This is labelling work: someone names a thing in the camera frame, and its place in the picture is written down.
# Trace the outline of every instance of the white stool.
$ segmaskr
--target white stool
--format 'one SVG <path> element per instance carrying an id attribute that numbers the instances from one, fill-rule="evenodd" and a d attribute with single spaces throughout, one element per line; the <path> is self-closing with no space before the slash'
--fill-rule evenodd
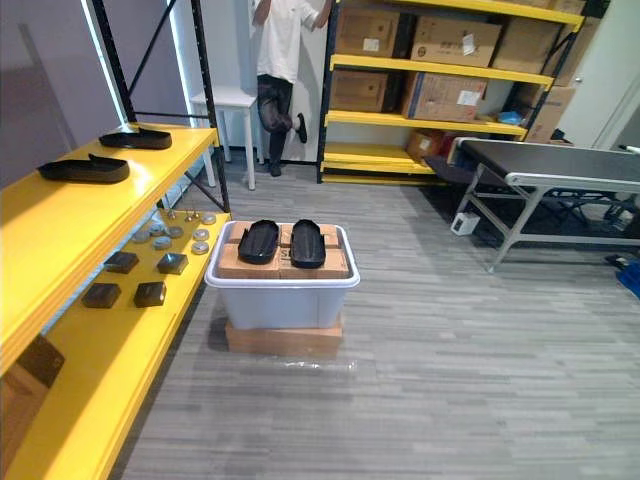
<path id="1" fill-rule="evenodd" d="M 206 115 L 207 104 L 204 92 L 199 93 L 191 99 L 194 110 L 199 115 Z M 253 132 L 251 129 L 252 114 L 253 120 L 256 122 L 257 146 L 258 146 L 258 162 L 264 163 L 264 154 L 262 152 L 262 135 L 260 130 L 260 122 L 257 118 L 256 96 L 246 93 L 239 87 L 215 86 L 213 88 L 213 103 L 216 107 L 216 120 L 218 122 L 218 131 L 220 132 L 220 143 L 224 150 L 224 159 L 226 162 L 231 161 L 231 153 L 229 151 L 229 137 L 227 135 L 227 112 L 241 112 L 244 118 L 244 145 L 247 156 L 247 173 L 249 176 L 249 190 L 256 189 L 256 176 L 253 167 Z M 207 167 L 207 159 L 205 158 L 205 168 L 207 169 L 207 177 L 209 185 L 214 186 L 213 169 L 211 168 L 211 160 L 209 159 Z"/>

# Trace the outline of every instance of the brown cardboard box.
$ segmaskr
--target brown cardboard box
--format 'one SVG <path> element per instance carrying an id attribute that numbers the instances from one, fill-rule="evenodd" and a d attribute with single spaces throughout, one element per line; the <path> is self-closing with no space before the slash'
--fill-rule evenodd
<path id="1" fill-rule="evenodd" d="M 501 28 L 483 22 L 420 17 L 411 60 L 486 67 Z"/>
<path id="2" fill-rule="evenodd" d="M 287 328 L 238 330 L 225 327 L 229 351 L 291 357 L 334 358 L 342 343 L 340 317 L 332 328 Z"/>
<path id="3" fill-rule="evenodd" d="M 478 78 L 412 72 L 407 81 L 405 118 L 472 122 L 487 82 Z"/>
<path id="4" fill-rule="evenodd" d="M 443 138 L 442 130 L 414 130 L 409 137 L 407 153 L 415 161 L 423 163 L 424 157 L 440 152 Z"/>
<path id="5" fill-rule="evenodd" d="M 64 357 L 38 335 L 0 380 L 0 476 L 13 460 L 33 418 L 60 372 Z"/>
<path id="6" fill-rule="evenodd" d="M 540 73 L 559 28 L 562 27 L 557 23 L 511 18 L 491 67 Z"/>
<path id="7" fill-rule="evenodd" d="M 280 249 L 281 280 L 335 280 L 349 276 L 347 259 L 339 248 L 327 248 L 320 268 L 297 268 L 291 265 L 291 249 Z"/>
<path id="8" fill-rule="evenodd" d="M 338 230 L 335 225 L 318 225 L 320 233 L 324 236 L 325 248 L 339 248 Z M 291 230 L 293 225 L 280 225 L 280 246 L 285 248 L 291 247 Z"/>
<path id="9" fill-rule="evenodd" d="M 527 143 L 548 143 L 551 140 L 551 135 L 556 129 L 560 117 L 567 109 L 575 88 L 570 87 L 553 87 L 549 92 L 549 96 L 544 105 L 540 109 L 536 121 L 533 123 L 527 134 L 525 142 Z M 529 105 L 531 108 L 535 106 L 539 95 L 542 94 L 542 87 L 537 90 L 525 87 L 521 88 L 518 92 L 517 100 L 519 103 Z M 525 115 L 525 121 L 529 117 L 530 113 Z"/>
<path id="10" fill-rule="evenodd" d="M 233 227 L 231 227 L 231 233 L 229 233 L 227 243 L 240 243 L 244 231 L 251 228 L 251 225 L 253 225 L 253 222 L 241 221 L 234 223 Z"/>
<path id="11" fill-rule="evenodd" d="M 280 247 L 273 259 L 266 265 L 253 265 L 238 258 L 238 245 L 227 243 L 222 247 L 222 256 L 218 263 L 218 275 L 221 278 L 259 278 L 277 279 L 280 259 Z"/>
<path id="12" fill-rule="evenodd" d="M 549 2 L 553 0 L 500 0 L 506 3 L 517 3 L 528 7 L 548 8 Z"/>
<path id="13" fill-rule="evenodd" d="M 331 84 L 331 108 L 381 112 L 386 86 L 386 73 L 336 70 Z"/>
<path id="14" fill-rule="evenodd" d="M 573 44 L 573 47 L 571 47 L 571 51 L 569 51 L 569 56 L 565 60 L 564 65 L 560 70 L 560 74 L 558 75 L 558 77 L 556 77 L 555 85 L 558 85 L 560 87 L 568 87 L 571 84 L 576 70 L 578 69 L 578 65 L 580 64 L 580 60 L 582 60 L 582 57 L 587 51 L 591 40 L 598 31 L 599 25 L 599 18 L 585 17 L 582 28 L 580 29 L 580 31 L 578 32 L 578 36 L 576 37 L 576 41 Z M 561 38 L 564 38 L 570 32 L 571 27 L 565 27 L 565 30 L 562 32 Z M 544 68 L 543 73 L 545 75 L 551 75 L 553 73 L 553 69 L 558 63 L 558 60 L 560 60 L 561 54 L 562 49 L 551 56 L 549 63 Z"/>
<path id="15" fill-rule="evenodd" d="M 391 57 L 400 14 L 344 7 L 338 19 L 336 53 Z"/>
<path id="16" fill-rule="evenodd" d="M 585 0 L 551 0 L 551 10 L 580 15 L 587 2 Z"/>

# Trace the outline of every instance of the white t-shirt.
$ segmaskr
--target white t-shirt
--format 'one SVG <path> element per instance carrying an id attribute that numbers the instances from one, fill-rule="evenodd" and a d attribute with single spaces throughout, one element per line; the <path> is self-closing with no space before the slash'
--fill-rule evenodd
<path id="1" fill-rule="evenodd" d="M 253 11 L 260 0 L 253 0 Z M 258 75 L 268 74 L 296 83 L 300 58 L 300 26 L 313 31 L 318 16 L 306 0 L 271 0 L 269 16 L 262 27 Z"/>

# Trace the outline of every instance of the black shelf frame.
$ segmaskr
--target black shelf frame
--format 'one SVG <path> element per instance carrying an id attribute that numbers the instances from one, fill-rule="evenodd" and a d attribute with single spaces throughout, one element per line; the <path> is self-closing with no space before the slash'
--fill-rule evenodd
<path id="1" fill-rule="evenodd" d="M 162 27 L 166 24 L 167 18 L 171 14 L 171 10 L 176 4 L 177 0 L 171 0 L 169 4 L 166 6 L 158 25 L 151 37 L 149 45 L 145 50 L 142 59 L 140 60 L 140 64 L 136 69 L 136 73 L 131 81 L 131 85 L 127 86 L 127 82 L 124 77 L 124 72 L 122 71 L 122 65 L 120 64 L 120 58 L 118 57 L 118 51 L 116 49 L 115 41 L 113 39 L 113 34 L 111 33 L 111 27 L 109 26 L 109 19 L 107 17 L 107 12 L 104 6 L 104 0 L 92 0 L 93 9 L 96 15 L 96 20 L 98 22 L 98 26 L 100 28 L 100 35 L 102 37 L 102 42 L 104 44 L 105 53 L 107 55 L 107 60 L 109 61 L 109 65 L 111 67 L 111 72 L 113 74 L 114 82 L 116 84 L 116 89 L 118 91 L 118 96 L 120 97 L 120 102 L 122 103 L 125 111 L 125 115 L 127 116 L 128 122 L 137 122 L 137 115 L 153 115 L 160 117 L 174 117 L 174 118 L 199 118 L 199 119 L 207 119 L 209 120 L 209 125 L 211 128 L 216 128 L 216 114 L 215 114 L 215 106 L 213 103 L 213 87 L 211 83 L 211 73 L 209 71 L 209 61 L 207 57 L 207 46 L 205 43 L 204 37 L 204 26 L 202 23 L 202 7 L 200 4 L 200 0 L 190 0 L 191 1 L 191 12 L 193 14 L 193 24 L 196 35 L 196 46 L 198 48 L 198 57 L 200 60 L 200 73 L 202 75 L 202 84 L 204 86 L 204 95 L 206 99 L 207 105 L 207 115 L 191 115 L 191 114 L 183 114 L 183 113 L 165 113 L 165 112 L 148 112 L 148 111 L 136 111 L 133 108 L 133 103 L 131 102 L 131 94 L 135 89 L 138 79 L 144 70 L 147 61 L 149 60 L 149 56 L 153 50 L 153 47 L 158 39 L 158 35 L 162 30 Z M 205 186 L 193 177 L 189 172 L 185 172 L 185 176 L 191 181 L 193 185 L 195 185 L 209 200 L 211 200 L 220 210 L 226 213 L 231 213 L 231 207 L 229 206 L 229 194 L 227 191 L 227 180 L 224 173 L 224 164 L 219 159 L 219 156 L 212 154 L 211 160 L 213 165 L 215 165 L 216 173 L 218 176 L 218 183 L 220 184 L 220 194 L 222 196 L 221 201 L 218 200 Z"/>
<path id="2" fill-rule="evenodd" d="M 339 1 L 338 3 L 334 3 L 333 8 L 331 9 L 331 15 L 329 17 L 329 28 L 327 31 L 327 46 L 326 46 L 325 56 L 324 56 L 324 77 L 322 80 L 322 103 L 320 107 L 320 134 L 318 136 L 318 153 L 316 156 L 317 183 L 322 183 L 321 166 L 322 166 L 322 161 L 324 159 L 324 151 L 325 151 L 326 142 L 327 142 L 326 115 L 329 111 L 329 103 L 331 99 L 331 82 L 332 82 L 332 76 L 333 76 L 333 72 L 331 71 L 331 68 L 330 68 L 331 56 L 335 53 L 336 35 L 338 30 L 338 18 L 340 17 L 342 8 L 344 7 L 345 3 L 348 3 L 348 2 L 346 0 L 343 0 L 343 1 Z M 526 125 L 527 130 L 529 130 L 533 126 L 534 122 L 536 121 L 536 118 L 538 117 L 538 114 L 540 113 L 542 106 L 544 105 L 544 103 L 547 100 L 547 97 L 549 96 L 549 92 L 551 91 L 551 88 L 553 88 L 556 78 L 560 74 L 562 67 L 564 66 L 567 58 L 569 57 L 571 48 L 573 47 L 576 41 L 576 37 L 579 33 L 579 30 L 571 31 L 567 35 L 565 35 L 564 38 L 561 39 L 560 37 L 562 36 L 562 31 L 564 30 L 565 26 L 566 26 L 565 24 L 558 24 L 558 33 L 556 34 L 553 46 L 549 51 L 549 53 L 547 54 L 547 58 L 544 61 L 544 65 L 540 69 L 541 71 L 543 71 L 546 68 L 549 61 L 551 60 L 551 58 L 558 51 L 560 51 L 560 49 L 563 49 L 551 74 L 551 77 L 553 77 L 553 83 L 551 84 L 551 87 L 548 90 L 543 91 L 542 94 L 540 95 L 540 98 L 538 99 L 538 102 L 533 108 L 533 112 L 527 122 L 527 125 Z M 505 102 L 505 107 L 511 107 L 511 105 L 513 104 L 515 91 L 516 91 L 516 88 L 511 89 L 511 92 L 507 98 L 507 101 Z"/>

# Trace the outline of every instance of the yellow shelf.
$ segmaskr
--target yellow shelf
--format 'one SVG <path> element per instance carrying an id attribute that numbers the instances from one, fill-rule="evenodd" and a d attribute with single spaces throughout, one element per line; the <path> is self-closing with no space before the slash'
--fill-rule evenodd
<path id="1" fill-rule="evenodd" d="M 435 120 L 413 120 L 397 113 L 350 112 L 346 110 L 329 110 L 325 116 L 325 126 L 330 122 L 359 123 L 363 125 L 388 125 L 392 127 L 437 128 L 460 132 L 501 133 L 513 135 L 521 140 L 527 130 L 505 123 L 477 121 L 473 123 L 439 122 Z"/>
<path id="2" fill-rule="evenodd" d="M 147 126 L 169 131 L 172 146 L 113 149 L 95 140 L 65 156 L 87 158 L 91 152 L 128 160 L 131 174 L 123 182 L 52 182 L 34 172 L 2 190 L 0 374 L 140 217 L 217 144 L 215 129 Z"/>
<path id="3" fill-rule="evenodd" d="M 365 177 L 359 175 L 336 175 L 333 173 L 325 173 L 322 175 L 322 181 L 325 183 L 357 183 L 362 185 L 401 185 L 414 187 L 434 184 L 434 182 L 420 179 L 404 179 L 383 176 Z"/>
<path id="4" fill-rule="evenodd" d="M 334 168 L 369 172 L 429 175 L 433 170 L 414 161 L 400 147 L 358 143 L 329 143 L 321 170 Z"/>
<path id="5" fill-rule="evenodd" d="M 548 8 L 529 7 L 517 3 L 500 2 L 498 0 L 394 0 L 393 3 L 413 3 L 415 5 L 459 8 L 476 12 L 535 18 L 537 20 L 573 25 L 574 32 L 580 29 L 582 21 L 584 20 L 584 17 L 573 13 L 559 12 Z"/>
<path id="6" fill-rule="evenodd" d="M 65 364 L 6 480 L 106 479 L 127 432 L 207 267 L 210 253 L 190 253 L 191 231 L 206 228 L 211 247 L 228 214 L 214 225 L 185 223 L 184 213 L 166 220 L 185 235 L 173 240 L 169 252 L 188 254 L 182 275 L 161 275 L 155 265 L 167 251 L 151 241 L 130 243 L 124 251 L 138 254 L 140 263 L 127 275 L 102 272 L 96 282 L 117 283 L 122 293 L 108 310 L 74 303 L 47 338 L 62 352 Z M 133 295 L 140 282 L 164 281 L 167 295 L 161 307 L 136 308 Z"/>
<path id="7" fill-rule="evenodd" d="M 495 68 L 449 65 L 446 63 L 417 62 L 415 60 L 403 60 L 400 58 L 367 57 L 364 55 L 334 54 L 331 56 L 331 70 L 333 70 L 335 66 L 384 68 L 414 72 L 443 73 L 448 75 L 465 75 L 467 77 L 534 83 L 543 85 L 546 89 L 551 88 L 551 84 L 553 83 L 553 78 L 546 75 L 497 70 Z"/>

